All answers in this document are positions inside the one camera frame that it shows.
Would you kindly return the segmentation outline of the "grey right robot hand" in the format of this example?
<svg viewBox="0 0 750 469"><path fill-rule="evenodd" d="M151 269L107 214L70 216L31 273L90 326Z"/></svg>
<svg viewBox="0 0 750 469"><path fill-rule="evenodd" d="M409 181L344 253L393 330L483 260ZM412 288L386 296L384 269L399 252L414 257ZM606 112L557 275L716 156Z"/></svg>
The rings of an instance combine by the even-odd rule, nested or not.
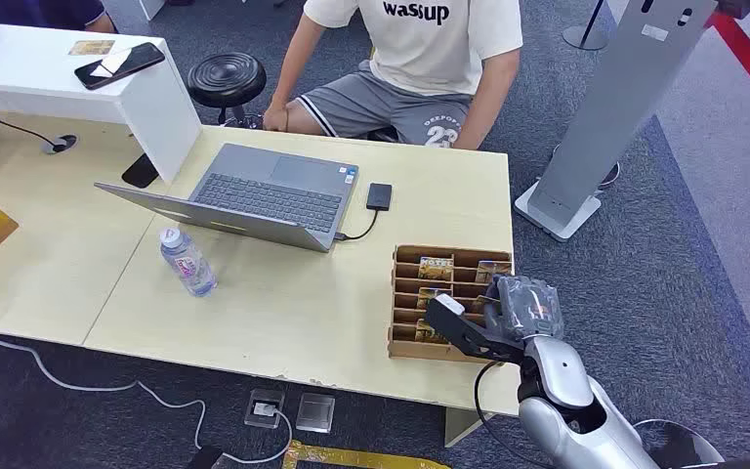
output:
<svg viewBox="0 0 750 469"><path fill-rule="evenodd" d="M545 280L526 276L493 276L485 295L485 325L502 337L521 342L535 335L564 336L559 292Z"/></svg>

